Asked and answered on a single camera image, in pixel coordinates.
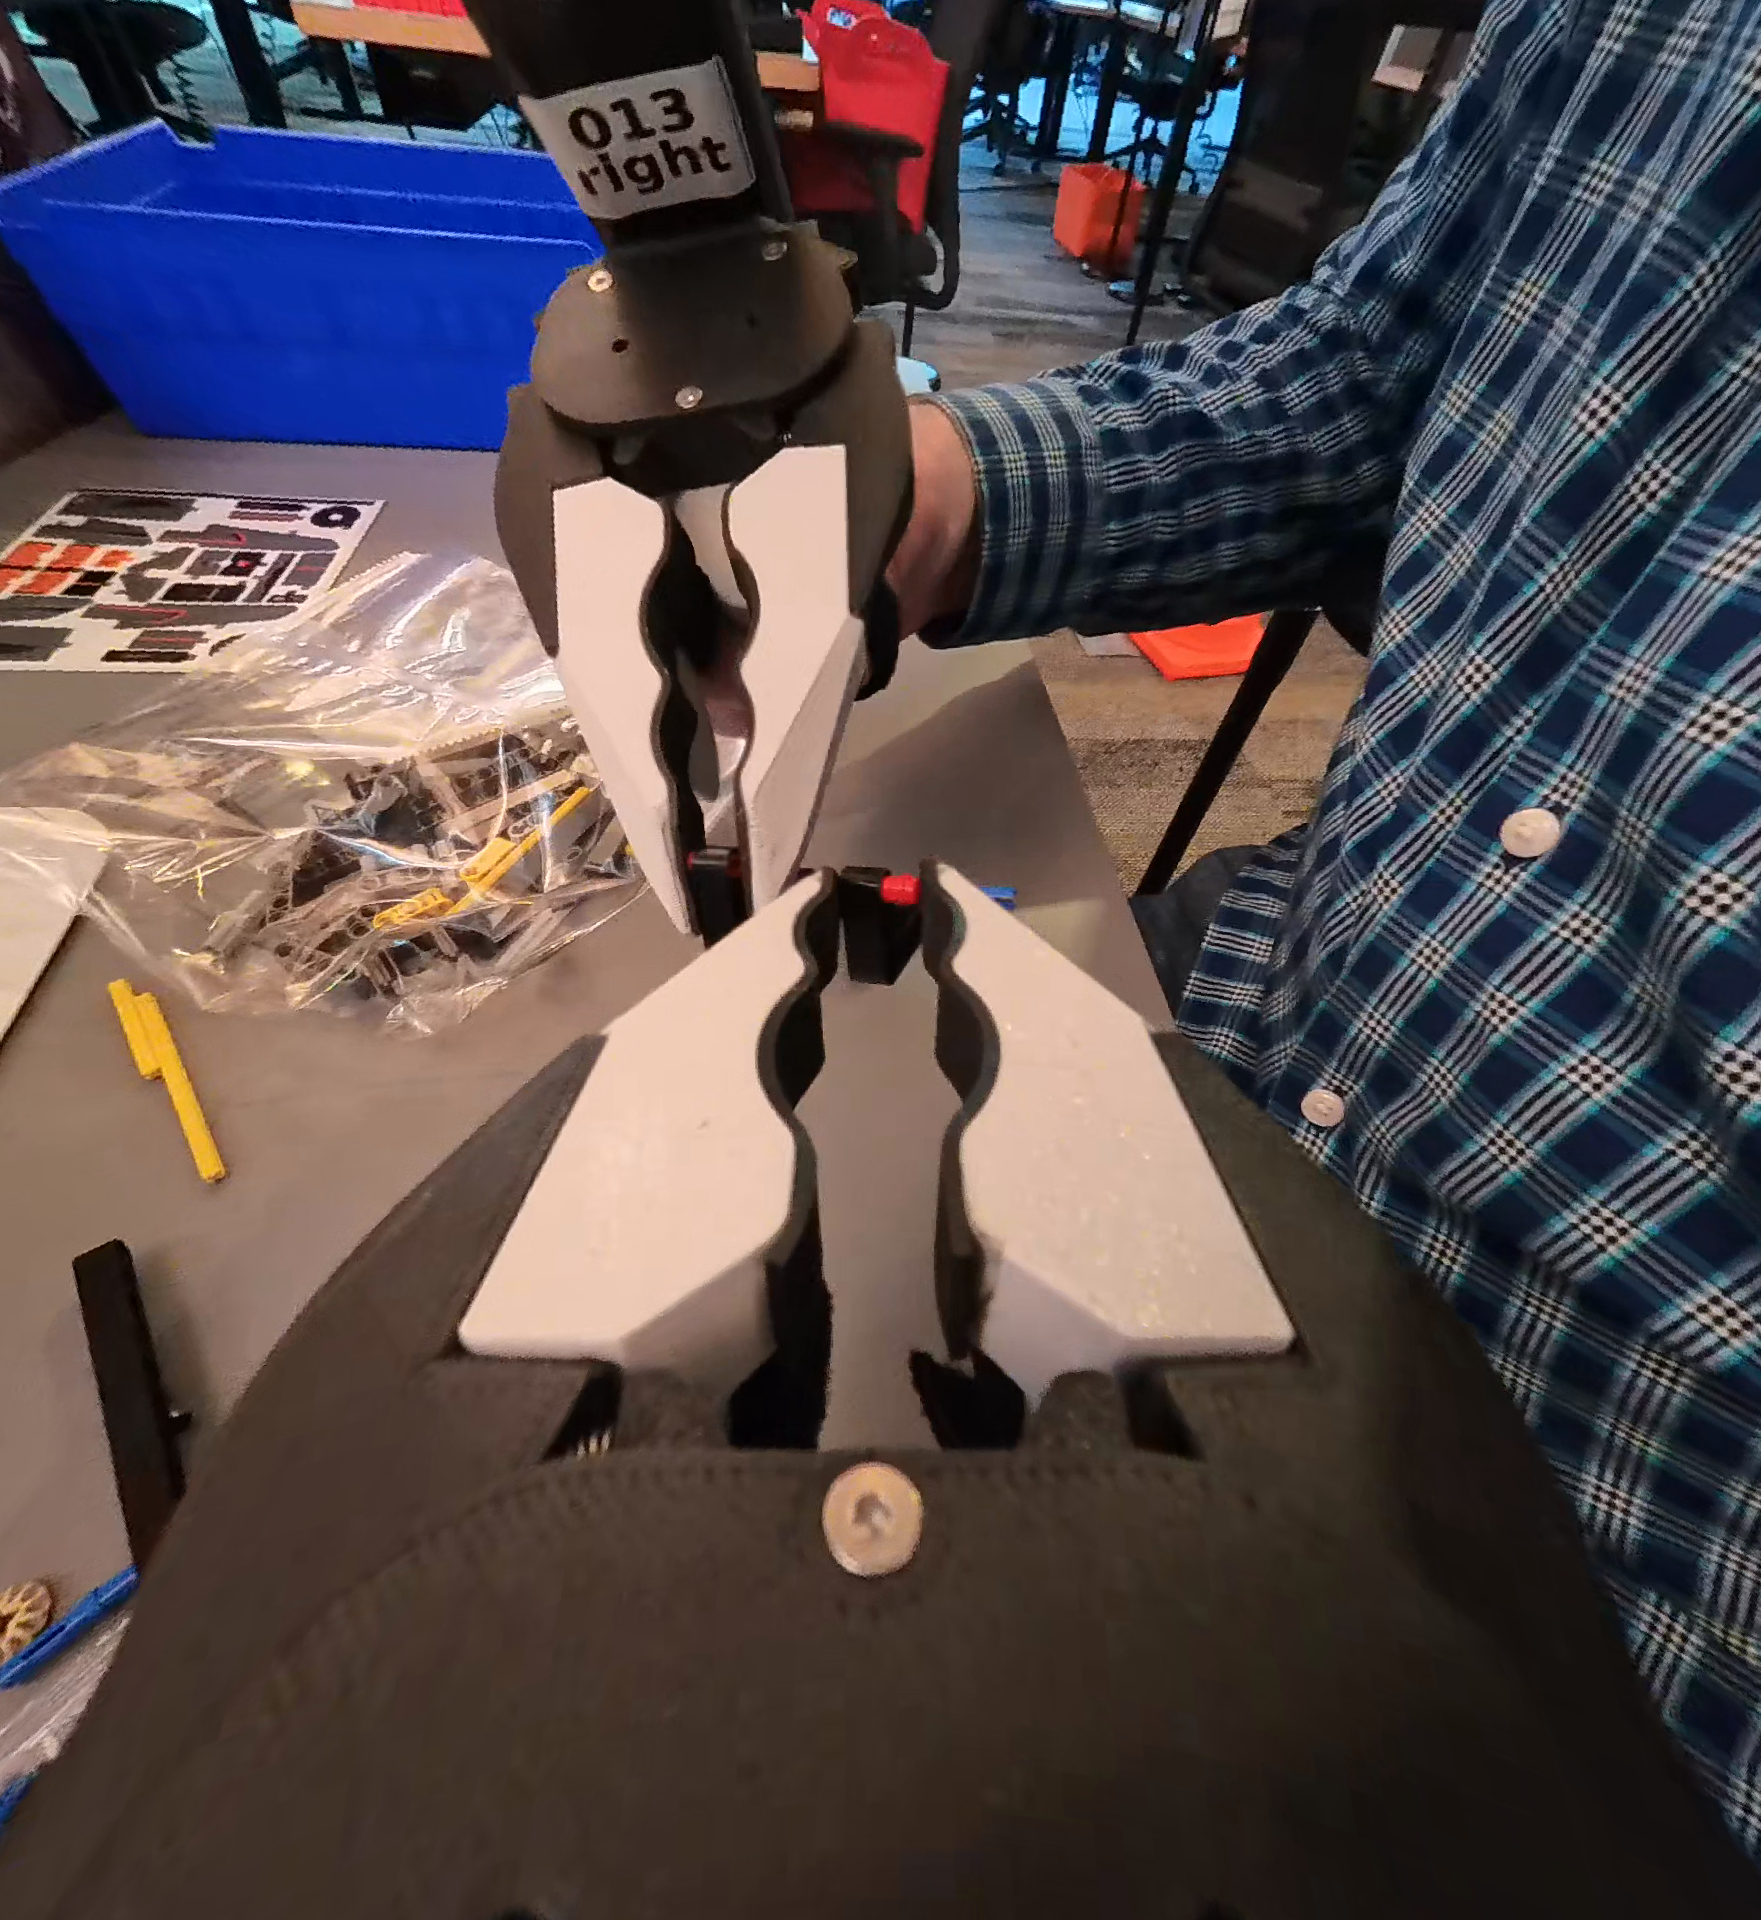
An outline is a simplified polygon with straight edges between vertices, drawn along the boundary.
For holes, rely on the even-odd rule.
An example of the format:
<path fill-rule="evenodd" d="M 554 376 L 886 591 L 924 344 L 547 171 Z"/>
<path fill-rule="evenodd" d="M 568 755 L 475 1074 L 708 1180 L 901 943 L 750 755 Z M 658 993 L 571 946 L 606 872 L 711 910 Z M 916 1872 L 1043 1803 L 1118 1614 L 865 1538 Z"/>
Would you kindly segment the person's right hand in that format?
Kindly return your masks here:
<path fill-rule="evenodd" d="M 979 466 L 953 409 L 910 399 L 910 512 L 886 560 L 896 621 L 907 638 L 960 632 L 979 581 Z"/>

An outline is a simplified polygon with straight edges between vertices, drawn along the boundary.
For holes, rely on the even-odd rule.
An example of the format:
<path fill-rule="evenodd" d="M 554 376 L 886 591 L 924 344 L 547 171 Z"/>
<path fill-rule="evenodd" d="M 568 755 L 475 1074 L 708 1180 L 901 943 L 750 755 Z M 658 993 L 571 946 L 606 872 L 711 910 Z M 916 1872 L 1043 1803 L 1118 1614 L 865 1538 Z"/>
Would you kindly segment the blue plastic bin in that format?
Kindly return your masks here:
<path fill-rule="evenodd" d="M 604 256 L 541 154 L 166 124 L 4 175 L 0 246 L 152 438 L 475 451 Z"/>

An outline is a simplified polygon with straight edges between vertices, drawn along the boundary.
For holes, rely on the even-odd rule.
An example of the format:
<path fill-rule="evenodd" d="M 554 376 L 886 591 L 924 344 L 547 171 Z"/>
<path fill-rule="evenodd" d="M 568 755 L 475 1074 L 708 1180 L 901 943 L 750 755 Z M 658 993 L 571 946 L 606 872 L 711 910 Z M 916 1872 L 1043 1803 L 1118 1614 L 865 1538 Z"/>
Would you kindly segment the person's plaid shirt torso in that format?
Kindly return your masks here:
<path fill-rule="evenodd" d="M 1369 220 L 1193 340 L 1222 560 L 1398 507 L 1187 1030 L 1483 1338 L 1761 1868 L 1761 3 L 1503 3 Z"/>

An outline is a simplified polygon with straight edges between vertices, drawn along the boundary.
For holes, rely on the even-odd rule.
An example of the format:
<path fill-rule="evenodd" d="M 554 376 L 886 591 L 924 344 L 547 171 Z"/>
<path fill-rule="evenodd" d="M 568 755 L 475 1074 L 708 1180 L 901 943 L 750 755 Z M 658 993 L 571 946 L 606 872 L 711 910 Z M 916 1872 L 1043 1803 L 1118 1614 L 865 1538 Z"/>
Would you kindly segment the black lego connector assembly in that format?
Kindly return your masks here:
<path fill-rule="evenodd" d="M 843 866 L 832 881 L 848 985 L 893 986 L 924 950 L 924 874 Z"/>

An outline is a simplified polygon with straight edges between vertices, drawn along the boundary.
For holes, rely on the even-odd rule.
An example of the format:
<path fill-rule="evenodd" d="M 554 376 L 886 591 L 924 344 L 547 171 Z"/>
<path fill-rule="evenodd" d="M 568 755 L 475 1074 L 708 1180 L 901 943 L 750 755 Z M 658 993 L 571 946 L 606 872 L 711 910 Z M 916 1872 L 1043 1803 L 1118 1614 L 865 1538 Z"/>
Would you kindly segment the background wooden table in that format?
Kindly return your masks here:
<path fill-rule="evenodd" d="M 492 54 L 468 17 L 421 17 L 421 11 L 366 11 L 366 3 L 322 3 L 296 0 L 296 23 L 326 40 L 398 46 L 398 50 L 451 50 Z M 757 80 L 767 94 L 821 94 L 821 59 L 811 50 L 757 50 Z"/>

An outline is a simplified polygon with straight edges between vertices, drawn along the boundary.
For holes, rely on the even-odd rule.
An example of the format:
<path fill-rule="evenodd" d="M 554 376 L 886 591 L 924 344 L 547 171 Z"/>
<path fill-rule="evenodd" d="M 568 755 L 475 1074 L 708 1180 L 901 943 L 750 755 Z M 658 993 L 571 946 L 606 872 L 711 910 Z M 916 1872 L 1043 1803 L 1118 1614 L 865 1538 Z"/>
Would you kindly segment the black lego beam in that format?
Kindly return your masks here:
<path fill-rule="evenodd" d="M 141 1268 L 122 1239 L 101 1239 L 71 1262 L 76 1319 L 88 1338 L 107 1471 L 122 1515 L 129 1565 L 152 1571 L 181 1496 L 189 1408 L 176 1406 Z"/>

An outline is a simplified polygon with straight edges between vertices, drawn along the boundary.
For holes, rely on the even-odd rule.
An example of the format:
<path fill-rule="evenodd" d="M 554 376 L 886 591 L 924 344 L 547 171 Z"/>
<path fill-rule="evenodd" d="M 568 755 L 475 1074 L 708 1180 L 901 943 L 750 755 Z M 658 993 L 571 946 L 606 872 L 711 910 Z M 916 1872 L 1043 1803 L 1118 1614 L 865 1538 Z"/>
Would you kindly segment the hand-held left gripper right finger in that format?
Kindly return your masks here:
<path fill-rule="evenodd" d="M 1022 1447 L 1074 1373 L 1131 1395 L 1193 1358 L 1297 1341 L 1165 1046 L 1036 924 L 927 857 L 924 960 L 960 1097 L 940 1168 L 944 1351 L 910 1351 L 948 1451 Z"/>

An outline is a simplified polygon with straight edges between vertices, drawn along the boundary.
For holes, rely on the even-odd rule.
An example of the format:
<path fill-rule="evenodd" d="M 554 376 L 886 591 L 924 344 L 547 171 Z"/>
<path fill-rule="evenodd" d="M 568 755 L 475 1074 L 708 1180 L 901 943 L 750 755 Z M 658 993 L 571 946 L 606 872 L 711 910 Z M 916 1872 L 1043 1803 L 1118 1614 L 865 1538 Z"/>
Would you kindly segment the clear bag of lego parts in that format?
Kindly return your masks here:
<path fill-rule="evenodd" d="M 440 1034 L 644 901 L 501 560 L 394 557 L 0 773 L 0 874 L 200 1016 Z"/>

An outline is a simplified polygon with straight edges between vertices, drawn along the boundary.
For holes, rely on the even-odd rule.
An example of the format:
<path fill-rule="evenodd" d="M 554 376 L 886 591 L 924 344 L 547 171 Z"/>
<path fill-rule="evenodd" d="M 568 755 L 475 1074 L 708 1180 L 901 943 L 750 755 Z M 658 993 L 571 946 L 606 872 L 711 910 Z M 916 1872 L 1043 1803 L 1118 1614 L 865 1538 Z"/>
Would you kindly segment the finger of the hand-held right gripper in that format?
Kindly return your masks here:
<path fill-rule="evenodd" d="M 714 591 L 667 498 L 619 477 L 554 489 L 554 675 L 604 791 L 667 916 L 708 935 L 692 852 L 708 847 L 714 746 L 696 649 L 714 638 Z"/>
<path fill-rule="evenodd" d="M 778 901 L 811 847 L 821 795 L 865 663 L 848 605 L 843 445 L 774 451 L 721 507 L 750 632 L 714 684 L 721 791 L 746 893 Z"/>

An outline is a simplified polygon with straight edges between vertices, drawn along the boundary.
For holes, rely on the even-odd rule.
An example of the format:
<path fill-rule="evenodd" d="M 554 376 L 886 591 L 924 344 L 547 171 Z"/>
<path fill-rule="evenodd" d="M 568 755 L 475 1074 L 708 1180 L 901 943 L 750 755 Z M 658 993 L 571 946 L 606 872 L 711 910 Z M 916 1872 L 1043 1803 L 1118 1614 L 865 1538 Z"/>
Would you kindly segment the black tripod leg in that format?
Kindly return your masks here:
<path fill-rule="evenodd" d="M 1131 901 L 1151 901 L 1151 893 L 1165 893 L 1171 881 L 1181 874 L 1193 835 L 1206 827 L 1206 812 L 1210 805 L 1222 795 L 1227 778 L 1235 773 L 1264 709 L 1274 703 L 1275 684 L 1292 675 L 1308 632 L 1318 621 L 1318 605 L 1284 605 L 1269 617 L 1264 627 L 1264 645 L 1215 724 L 1215 738 L 1206 743 L 1206 755 L 1181 795 L 1181 809 L 1171 812 L 1138 883 L 1131 883 Z"/>

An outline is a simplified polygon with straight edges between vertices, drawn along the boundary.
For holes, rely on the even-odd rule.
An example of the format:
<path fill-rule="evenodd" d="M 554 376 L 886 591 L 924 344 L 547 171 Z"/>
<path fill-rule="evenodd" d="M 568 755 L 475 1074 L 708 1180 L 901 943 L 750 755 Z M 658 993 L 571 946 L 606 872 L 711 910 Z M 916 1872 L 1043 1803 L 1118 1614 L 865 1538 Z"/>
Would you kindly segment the yellow lego axle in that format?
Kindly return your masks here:
<path fill-rule="evenodd" d="M 122 1030 L 133 1068 L 172 1097 L 172 1109 L 176 1109 L 181 1141 L 185 1141 L 185 1154 L 198 1164 L 198 1180 L 200 1182 L 221 1182 L 229 1180 L 229 1160 L 217 1150 L 217 1132 L 205 1122 L 205 1104 L 198 1097 L 198 1081 L 185 1068 L 185 1055 L 176 1046 L 176 1030 L 172 1030 L 166 1009 L 158 1009 L 158 996 L 141 993 L 129 978 L 116 978 L 107 985 L 107 1004 L 118 1016 L 118 1030 Z"/>

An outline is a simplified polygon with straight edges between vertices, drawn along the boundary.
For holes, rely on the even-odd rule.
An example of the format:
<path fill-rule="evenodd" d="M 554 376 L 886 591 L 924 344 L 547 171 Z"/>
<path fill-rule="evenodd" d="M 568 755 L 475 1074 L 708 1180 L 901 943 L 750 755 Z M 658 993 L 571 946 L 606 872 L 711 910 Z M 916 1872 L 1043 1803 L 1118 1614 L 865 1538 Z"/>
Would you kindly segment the lego sticker sheet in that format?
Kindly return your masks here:
<path fill-rule="evenodd" d="M 0 541 L 0 667 L 198 667 L 317 605 L 389 498 L 71 489 Z"/>

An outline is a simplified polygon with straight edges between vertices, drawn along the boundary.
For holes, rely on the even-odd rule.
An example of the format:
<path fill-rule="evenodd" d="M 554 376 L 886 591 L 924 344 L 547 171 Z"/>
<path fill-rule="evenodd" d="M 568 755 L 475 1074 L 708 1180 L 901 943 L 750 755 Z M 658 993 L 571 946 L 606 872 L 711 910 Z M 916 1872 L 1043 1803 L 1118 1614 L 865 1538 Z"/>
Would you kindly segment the blue lego axle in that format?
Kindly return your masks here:
<path fill-rule="evenodd" d="M 51 1610 L 51 1624 L 0 1666 L 0 1694 L 26 1689 L 38 1674 L 61 1662 L 76 1643 L 88 1643 L 96 1624 L 118 1623 L 141 1592 L 141 1571 L 118 1571 L 81 1592 L 71 1606 Z"/>

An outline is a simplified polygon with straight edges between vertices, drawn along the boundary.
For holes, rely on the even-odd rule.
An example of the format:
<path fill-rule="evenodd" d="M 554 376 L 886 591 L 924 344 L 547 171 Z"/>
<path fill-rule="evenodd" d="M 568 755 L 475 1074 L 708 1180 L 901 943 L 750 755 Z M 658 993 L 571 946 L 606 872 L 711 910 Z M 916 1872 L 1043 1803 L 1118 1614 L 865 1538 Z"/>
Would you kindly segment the orange plastic bin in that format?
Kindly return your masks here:
<path fill-rule="evenodd" d="M 1109 161 L 1072 161 L 1055 178 L 1055 252 L 1094 280 L 1126 280 L 1153 187 Z"/>

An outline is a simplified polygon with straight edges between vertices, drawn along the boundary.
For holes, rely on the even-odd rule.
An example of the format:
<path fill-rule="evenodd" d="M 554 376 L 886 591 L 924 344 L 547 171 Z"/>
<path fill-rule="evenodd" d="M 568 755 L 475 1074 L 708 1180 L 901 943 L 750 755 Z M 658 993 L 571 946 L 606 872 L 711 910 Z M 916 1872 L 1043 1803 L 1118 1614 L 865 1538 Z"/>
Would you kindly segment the flat orange floor item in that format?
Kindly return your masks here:
<path fill-rule="evenodd" d="M 1269 614 L 1138 627 L 1126 638 L 1165 677 L 1241 677 L 1269 638 Z"/>

